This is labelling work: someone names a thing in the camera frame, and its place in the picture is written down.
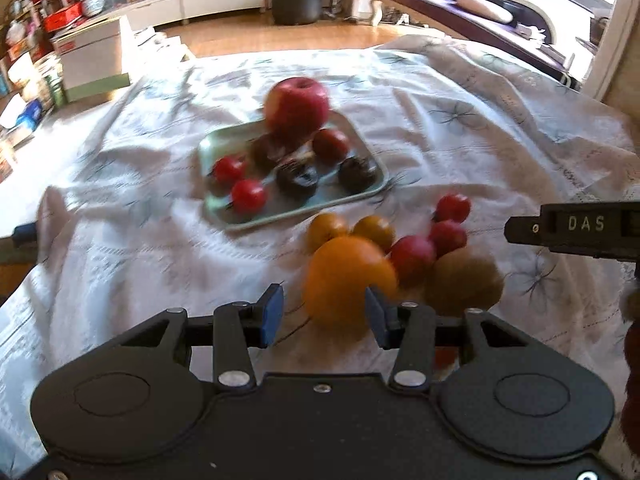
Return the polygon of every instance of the white shelf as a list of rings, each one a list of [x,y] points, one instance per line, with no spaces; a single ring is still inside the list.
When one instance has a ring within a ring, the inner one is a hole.
[[[230,10],[258,9],[264,0],[182,0],[184,18],[196,18]]]
[[[127,16],[131,28],[140,30],[207,14],[258,9],[263,6],[264,0],[139,0],[95,16],[78,28],[89,27],[106,18]]]

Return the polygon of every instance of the black stool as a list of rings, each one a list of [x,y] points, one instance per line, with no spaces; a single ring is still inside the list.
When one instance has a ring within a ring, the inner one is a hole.
[[[308,25],[322,14],[322,0],[271,0],[271,7],[277,25]]]

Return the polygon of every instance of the white box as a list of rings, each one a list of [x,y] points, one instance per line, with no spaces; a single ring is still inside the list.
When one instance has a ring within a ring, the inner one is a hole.
[[[138,76],[138,47],[126,16],[107,18],[54,38],[62,61],[67,97],[76,101],[89,95],[124,88]]]

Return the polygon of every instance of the text das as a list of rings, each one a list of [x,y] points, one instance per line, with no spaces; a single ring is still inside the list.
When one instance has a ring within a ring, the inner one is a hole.
[[[604,216],[596,216],[595,219],[589,218],[588,216],[569,216],[569,231],[596,231],[602,232],[604,231]]]

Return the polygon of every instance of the orange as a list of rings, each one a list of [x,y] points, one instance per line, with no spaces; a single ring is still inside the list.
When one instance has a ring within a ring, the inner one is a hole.
[[[352,235],[368,238],[373,243],[380,246],[385,253],[391,250],[391,246],[396,240],[396,230],[382,216],[365,216],[353,227]]]
[[[358,236],[341,236],[320,247],[309,263],[303,285],[305,309],[315,322],[332,328],[362,329],[365,289],[376,285],[389,300],[398,278],[380,248]]]
[[[306,231],[306,246],[309,252],[317,251],[322,244],[349,234],[349,224],[336,213],[320,213]]]

